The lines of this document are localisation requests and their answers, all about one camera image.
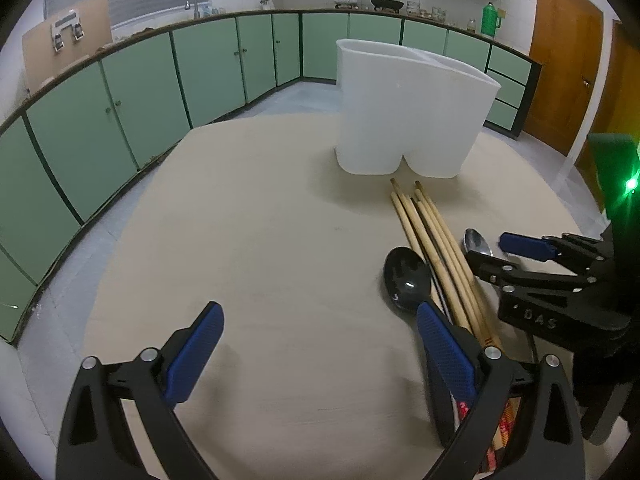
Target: brown countertop edge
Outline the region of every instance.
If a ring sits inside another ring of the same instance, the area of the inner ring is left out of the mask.
[[[420,18],[416,16],[406,16],[404,14],[392,14],[390,12],[376,12],[375,10],[359,10],[359,9],[271,9],[271,10],[244,10],[241,12],[229,12],[226,14],[214,14],[212,16],[207,16],[205,18],[199,18],[197,20],[185,20],[183,22],[172,23],[171,25],[165,25],[164,27],[153,28],[151,30],[145,30],[144,32],[139,32],[126,40],[119,41],[117,43],[110,43],[105,47],[100,47],[95,54],[89,57],[85,57],[84,59],[79,60],[78,62],[70,65],[67,70],[60,73],[58,76],[53,78],[51,81],[41,86],[38,90],[36,90],[28,99],[22,102],[19,107],[17,107],[11,115],[9,115],[6,120],[0,125],[0,135],[2,135],[9,126],[11,126],[14,121],[20,117],[27,108],[29,108],[32,104],[34,104],[38,99],[40,99],[44,94],[58,86],[60,83],[73,76],[77,72],[80,72],[83,68],[95,63],[96,61],[107,57],[110,54],[113,54],[123,48],[131,46],[132,44],[138,43],[139,41],[148,40],[148,38],[152,38],[154,36],[158,36],[159,34],[164,34],[171,30],[178,30],[179,28],[190,27],[191,25],[197,25],[199,23],[206,22],[215,22],[216,20],[224,20],[225,18],[235,18],[236,16],[250,16],[252,14],[311,14],[318,12],[335,12],[335,13],[353,13],[353,14],[372,14],[374,16],[388,16],[390,18],[404,18],[405,20],[409,20],[411,22],[419,22],[419,23],[427,23],[428,25],[433,25],[434,27],[446,28],[448,30],[453,30],[455,32],[459,32],[460,34],[465,34],[466,36],[471,36],[472,38],[478,38],[478,40],[485,41],[490,44],[494,44],[511,52],[515,56],[521,57],[522,59],[526,59],[527,61],[533,64],[539,64],[537,61],[534,61],[529,56],[512,49],[504,44],[501,44],[499,41],[492,40],[491,38],[487,38],[480,34],[474,34],[472,32],[468,32],[462,28],[451,27],[449,25],[445,25],[444,23],[434,22],[432,20],[427,20],[425,18]]]

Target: white plastic container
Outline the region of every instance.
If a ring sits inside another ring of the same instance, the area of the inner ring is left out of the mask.
[[[500,84],[466,63],[405,46],[338,40],[336,155],[354,174],[460,172]]]

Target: brown door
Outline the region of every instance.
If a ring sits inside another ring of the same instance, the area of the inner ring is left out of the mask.
[[[589,0],[538,0],[529,56],[542,72],[524,130],[563,155],[589,104],[602,47],[602,12]]]
[[[613,42],[607,81],[598,113],[591,127],[599,134],[630,134],[640,140],[640,50],[629,39],[620,22],[613,27]],[[575,163],[584,181],[602,207],[596,167],[588,143]]]

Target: black ladle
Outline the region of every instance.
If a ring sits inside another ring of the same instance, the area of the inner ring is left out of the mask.
[[[396,247],[386,256],[382,274],[389,298],[402,312],[415,316],[420,304],[431,297],[431,269],[407,247]],[[428,352],[426,362],[431,415],[440,444],[447,447],[456,433],[451,394]]]

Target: round table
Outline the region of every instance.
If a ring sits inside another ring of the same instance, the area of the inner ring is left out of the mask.
[[[98,288],[84,352],[103,363],[159,348],[208,301],[222,305],[222,339],[175,410],[221,480],[414,480],[441,451],[420,344],[381,280],[388,251],[407,245],[392,176],[341,170],[337,125],[292,114],[192,130],[147,187]],[[474,227],[494,250],[503,231],[579,232],[533,168],[489,134],[456,178],[420,178],[404,163],[393,176],[406,192],[419,178],[455,236]],[[500,324],[504,350],[527,360],[516,332]],[[149,472],[165,478],[131,402],[126,411]]]

